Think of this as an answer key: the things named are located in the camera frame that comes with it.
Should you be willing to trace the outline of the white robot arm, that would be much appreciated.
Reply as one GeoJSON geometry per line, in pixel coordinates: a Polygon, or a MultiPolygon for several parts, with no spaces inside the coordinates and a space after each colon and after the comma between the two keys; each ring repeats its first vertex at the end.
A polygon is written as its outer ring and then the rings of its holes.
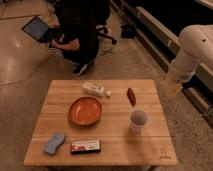
{"type": "Polygon", "coordinates": [[[213,25],[189,25],[178,37],[180,49],[165,77],[166,95],[176,96],[204,63],[213,71],[213,25]]]}

